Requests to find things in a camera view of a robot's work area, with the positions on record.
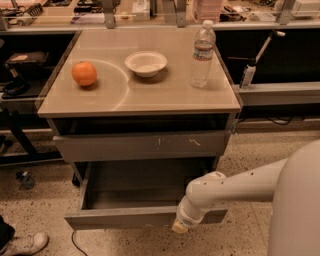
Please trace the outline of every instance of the water bottle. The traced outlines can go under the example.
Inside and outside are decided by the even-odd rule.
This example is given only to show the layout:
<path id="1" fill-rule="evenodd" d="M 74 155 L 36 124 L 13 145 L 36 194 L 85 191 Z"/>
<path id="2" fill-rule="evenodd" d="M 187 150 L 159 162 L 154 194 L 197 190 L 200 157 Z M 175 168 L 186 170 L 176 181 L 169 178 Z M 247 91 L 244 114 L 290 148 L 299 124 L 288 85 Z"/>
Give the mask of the water bottle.
<path id="1" fill-rule="evenodd" d="M 212 55 L 216 43 L 213 22 L 205 20 L 194 39 L 190 84 L 203 88 L 207 85 Z"/>
<path id="2" fill-rule="evenodd" d="M 245 67 L 243 71 L 242 78 L 240 81 L 240 88 L 248 89 L 255 73 L 256 73 L 256 60 L 252 59 L 249 61 L 249 64 Z"/>

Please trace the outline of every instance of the open drawer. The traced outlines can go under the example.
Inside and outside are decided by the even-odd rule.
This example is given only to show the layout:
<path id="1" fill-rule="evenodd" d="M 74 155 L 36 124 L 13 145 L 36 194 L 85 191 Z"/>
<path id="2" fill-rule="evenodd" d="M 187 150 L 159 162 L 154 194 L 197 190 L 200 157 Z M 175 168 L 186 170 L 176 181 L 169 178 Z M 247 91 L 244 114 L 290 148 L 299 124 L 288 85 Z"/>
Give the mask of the open drawer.
<path id="1" fill-rule="evenodd" d="M 172 225 L 186 185 L 208 170 L 208 159 L 149 159 L 89 163 L 80 206 L 67 214 L 74 230 Z M 221 222 L 217 208 L 204 223 Z"/>

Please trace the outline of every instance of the metal cabinet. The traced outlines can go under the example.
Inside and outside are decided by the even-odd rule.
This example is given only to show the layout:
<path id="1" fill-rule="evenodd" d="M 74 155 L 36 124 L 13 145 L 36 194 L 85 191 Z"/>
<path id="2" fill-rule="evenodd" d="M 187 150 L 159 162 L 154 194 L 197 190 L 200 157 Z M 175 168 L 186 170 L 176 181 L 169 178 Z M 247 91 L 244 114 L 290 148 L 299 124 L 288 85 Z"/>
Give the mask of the metal cabinet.
<path id="1" fill-rule="evenodd" d="M 218 52 L 211 87 L 188 84 L 196 31 L 81 32 L 38 110 L 81 183 L 79 209 L 66 215 L 72 228 L 171 225 L 188 182 L 215 169 L 240 103 Z M 132 52 L 146 49 L 168 58 L 163 72 L 149 80 L 137 78 L 124 65 Z M 74 60 L 81 59 L 100 68 L 98 84 L 89 89 L 71 77 Z M 225 213 L 216 209 L 205 221 L 219 221 Z"/>

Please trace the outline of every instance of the pant leg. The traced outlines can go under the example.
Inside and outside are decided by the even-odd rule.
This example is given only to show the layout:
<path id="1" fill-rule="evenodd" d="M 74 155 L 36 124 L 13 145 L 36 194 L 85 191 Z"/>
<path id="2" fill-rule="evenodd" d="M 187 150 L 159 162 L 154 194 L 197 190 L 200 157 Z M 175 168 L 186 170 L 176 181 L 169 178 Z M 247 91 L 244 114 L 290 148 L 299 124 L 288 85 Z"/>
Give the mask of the pant leg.
<path id="1" fill-rule="evenodd" d="M 0 215 L 0 250 L 11 240 L 15 233 L 15 229 L 5 223 Z"/>

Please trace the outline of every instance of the person's foot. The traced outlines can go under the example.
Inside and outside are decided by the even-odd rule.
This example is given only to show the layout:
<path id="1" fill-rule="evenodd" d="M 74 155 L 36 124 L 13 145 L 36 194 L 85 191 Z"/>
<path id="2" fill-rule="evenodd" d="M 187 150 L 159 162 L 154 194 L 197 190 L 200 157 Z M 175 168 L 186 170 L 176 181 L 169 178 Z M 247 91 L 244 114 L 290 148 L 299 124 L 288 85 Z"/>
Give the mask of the person's foot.
<path id="1" fill-rule="evenodd" d="M 49 236 L 44 232 L 27 237 L 14 237 L 10 240 L 2 256 L 34 255 L 47 246 Z"/>

